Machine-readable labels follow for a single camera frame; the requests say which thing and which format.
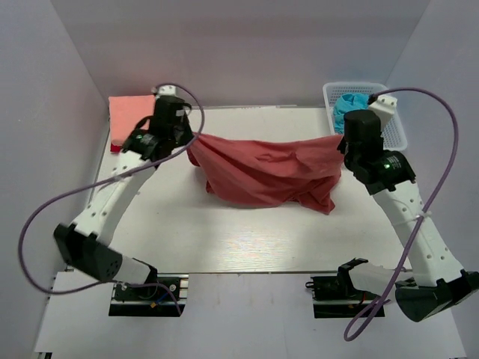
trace white wall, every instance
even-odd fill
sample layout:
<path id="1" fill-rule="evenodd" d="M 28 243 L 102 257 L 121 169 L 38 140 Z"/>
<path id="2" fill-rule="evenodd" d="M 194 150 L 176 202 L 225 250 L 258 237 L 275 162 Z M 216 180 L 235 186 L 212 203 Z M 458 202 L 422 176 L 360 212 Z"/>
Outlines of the white wall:
<path id="1" fill-rule="evenodd" d="M 176 81 L 207 105 L 313 104 L 385 82 L 428 0 L 52 0 L 103 96 Z"/>
<path id="2" fill-rule="evenodd" d="M 29 358 L 46 297 L 20 273 L 20 228 L 42 202 L 91 180 L 107 112 L 47 0 L 0 2 L 0 84 L 0 357 Z M 29 232 L 28 266 L 44 286 L 61 263 L 52 231 L 84 203 L 54 205 Z"/>
<path id="3" fill-rule="evenodd" d="M 419 86 L 442 95 L 460 124 L 454 169 L 432 211 L 450 249 L 469 271 L 479 271 L 479 3 L 433 0 L 388 80 L 390 88 Z M 420 94 L 400 97 L 408 154 L 424 195 L 429 195 L 451 151 L 451 121 Z M 468 358 L 479 358 L 479 294 L 453 311 Z"/>

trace white table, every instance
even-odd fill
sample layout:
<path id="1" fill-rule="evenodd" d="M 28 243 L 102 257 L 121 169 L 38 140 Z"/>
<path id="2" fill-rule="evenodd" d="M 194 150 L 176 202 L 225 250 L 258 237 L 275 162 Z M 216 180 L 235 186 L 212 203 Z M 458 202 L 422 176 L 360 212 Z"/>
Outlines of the white table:
<path id="1" fill-rule="evenodd" d="M 465 356 L 450 310 L 411 322 L 385 306 L 352 343 L 349 319 L 315 319 L 307 274 L 192 274 L 180 318 L 108 316 L 112 284 L 50 298 L 36 352 L 52 359 L 448 359 Z M 59 273 L 55 289 L 91 282 Z"/>
<path id="2" fill-rule="evenodd" d="M 323 108 L 206 110 L 204 131 L 231 139 L 297 141 L 329 134 Z M 199 113 L 193 111 L 192 128 Z M 99 178 L 115 166 L 109 142 Z M 181 155 L 163 164 L 121 219 L 112 247 L 165 273 L 326 271 L 354 257 L 394 268 L 402 247 L 388 219 L 349 171 L 324 215 L 287 203 L 241 209 L 205 192 L 201 169 Z"/>

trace purple cable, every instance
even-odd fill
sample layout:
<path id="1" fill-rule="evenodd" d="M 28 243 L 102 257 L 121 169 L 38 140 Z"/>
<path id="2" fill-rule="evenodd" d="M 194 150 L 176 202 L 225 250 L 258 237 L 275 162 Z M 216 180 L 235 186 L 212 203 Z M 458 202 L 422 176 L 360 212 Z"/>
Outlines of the purple cable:
<path id="1" fill-rule="evenodd" d="M 434 188 L 433 193 L 430 195 L 429 199 L 426 201 L 426 204 L 424 204 L 424 208 L 422 211 L 426 213 L 429 210 L 429 207 L 433 203 L 433 201 L 436 199 L 437 194 L 441 190 L 442 185 L 444 184 L 444 181 L 446 178 L 448 178 L 449 172 L 451 172 L 452 165 L 454 164 L 454 160 L 456 158 L 457 154 L 457 146 L 459 144 L 459 126 L 457 124 L 457 119 L 456 115 L 452 111 L 452 108 L 449 106 L 449 104 L 446 103 L 441 97 L 437 96 L 436 94 L 428 91 L 428 90 L 423 90 L 421 88 L 392 88 L 391 90 L 384 90 L 380 91 L 378 93 L 375 93 L 374 96 L 380 96 L 384 95 L 386 93 L 392 93 L 392 92 L 399 92 L 399 91 L 413 91 L 413 92 L 419 92 L 419 93 L 424 93 L 434 99 L 436 99 L 438 102 L 441 103 L 445 107 L 445 109 L 448 111 L 449 115 L 451 116 L 452 119 L 452 125 L 454 128 L 454 142 L 452 146 L 452 151 L 451 151 L 451 157 L 449 158 L 448 165 L 446 166 L 446 169 L 444 170 L 444 173 L 441 176 L 441 179 L 439 180 L 437 186 Z M 374 316 L 377 314 L 379 309 L 384 305 L 386 298 L 388 297 L 389 293 L 391 292 L 394 284 L 396 283 L 397 277 L 401 273 L 401 269 L 404 266 L 404 263 L 406 262 L 407 255 L 409 254 L 409 251 L 411 250 L 412 244 L 414 243 L 415 237 L 418 234 L 419 227 L 421 226 L 422 222 L 424 221 L 424 217 L 419 217 L 418 220 L 416 221 L 416 225 L 412 229 L 411 236 L 409 237 L 406 245 L 404 246 L 404 251 L 403 254 L 401 255 L 401 258 L 399 259 L 399 263 L 397 264 L 396 269 L 394 270 L 394 273 L 384 289 L 384 293 L 374 299 L 371 303 L 369 303 L 366 308 L 364 308 L 361 312 L 359 312 L 352 320 L 351 322 L 346 326 L 346 329 L 344 330 L 344 340 L 347 342 L 353 341 L 359 335 L 363 332 L 363 330 L 371 323 L 373 320 Z M 356 323 L 356 321 L 361 318 L 361 316 L 366 313 L 368 310 L 371 310 L 369 315 L 367 316 L 366 320 L 359 326 L 358 330 L 352 334 L 349 335 L 349 332 L 351 330 L 351 327 Z"/>
<path id="2" fill-rule="evenodd" d="M 89 289 L 89 288 L 92 288 L 94 286 L 98 286 L 99 284 L 112 283 L 112 282 L 96 282 L 96 283 L 88 284 L 87 286 L 81 286 L 79 288 L 69 289 L 69 290 L 50 290 L 50 289 L 47 289 L 47 288 L 43 288 L 40 284 L 38 284 L 35 281 L 35 279 L 33 279 L 33 277 L 31 276 L 31 273 L 28 271 L 28 269 L 26 267 L 25 258 L 23 257 L 23 243 L 25 242 L 25 235 L 26 235 L 28 227 L 30 226 L 32 221 L 35 219 L 35 217 L 37 217 L 37 215 L 40 212 L 42 212 L 46 207 L 48 207 L 50 204 L 53 204 L 53 203 L 57 202 L 58 200 L 62 200 L 63 198 L 69 197 L 71 195 L 86 191 L 88 189 L 98 187 L 100 185 L 107 185 L 107 184 L 110 184 L 110 183 L 113 183 L 113 182 L 117 182 L 122 178 L 131 176 L 132 174 L 136 174 L 136 173 L 138 173 L 142 170 L 146 170 L 147 168 L 158 166 L 158 165 L 160 165 L 160 164 L 162 164 L 166 161 L 169 161 L 170 159 L 174 159 L 175 157 L 178 157 L 181 153 L 185 152 L 186 150 L 188 150 L 189 147 L 191 147 L 193 142 L 195 142 L 198 139 L 198 137 L 200 136 L 200 134 L 203 132 L 204 118 L 205 118 L 203 106 L 200 104 L 198 99 L 195 97 L 195 95 L 191 91 L 187 90 L 186 88 L 184 88 L 183 86 L 181 86 L 179 84 L 169 82 L 169 83 L 157 85 L 156 88 L 160 88 L 162 86 L 175 86 L 177 88 L 180 88 L 181 90 L 185 91 L 188 95 L 190 95 L 193 98 L 193 100 L 197 103 L 197 105 L 200 109 L 200 113 L 201 113 L 201 123 L 200 123 L 200 128 L 195 133 L 195 136 L 193 136 L 192 140 L 190 142 L 188 142 L 188 144 L 185 147 L 181 148 L 176 153 L 173 153 L 170 156 L 165 157 L 164 159 L 159 159 L 158 161 L 151 162 L 151 163 L 148 163 L 146 165 L 143 165 L 143 166 L 140 166 L 140 167 L 137 167 L 137 168 L 133 168 L 129 171 L 125 171 L 122 174 L 119 174 L 117 176 L 109 177 L 107 179 L 103 179 L 101 181 L 92 183 L 91 185 L 84 185 L 82 187 L 78 187 L 77 189 L 73 189 L 73 190 L 65 192 L 63 194 L 59 194 L 58 196 L 53 197 L 51 200 L 46 201 L 44 204 L 40 205 L 36 210 L 34 210 L 34 212 L 30 215 L 30 217 L 28 217 L 27 221 L 23 225 L 23 228 L 20 232 L 19 241 L 18 241 L 18 259 L 19 259 L 19 262 L 20 262 L 20 267 L 22 269 L 22 272 L 25 275 L 25 278 L 35 289 L 37 289 L 40 292 L 43 292 L 45 294 L 48 294 L 48 295 L 64 295 L 64 294 L 72 294 L 72 293 L 81 292 L 82 290 Z M 146 287 L 146 286 L 161 286 L 163 289 L 166 289 L 166 292 L 173 299 L 173 302 L 175 303 L 175 305 L 178 309 L 178 313 L 181 314 L 180 306 L 178 305 L 178 302 L 177 302 L 176 298 L 174 297 L 173 293 L 171 293 L 171 291 L 168 288 L 164 287 L 162 284 L 160 284 L 160 283 L 128 284 L 127 283 L 127 285 L 131 286 L 131 287 L 134 287 L 134 288 L 142 288 L 142 287 Z"/>
<path id="3" fill-rule="evenodd" d="M 165 285 L 161 283 L 146 283 L 146 284 L 128 284 L 131 288 L 145 288 L 146 286 L 159 286 L 163 288 L 171 297 L 171 299 L 174 302 L 174 306 L 177 308 L 178 314 L 181 316 L 181 308 L 180 305 L 178 304 L 177 299 L 174 297 L 173 292 Z"/>

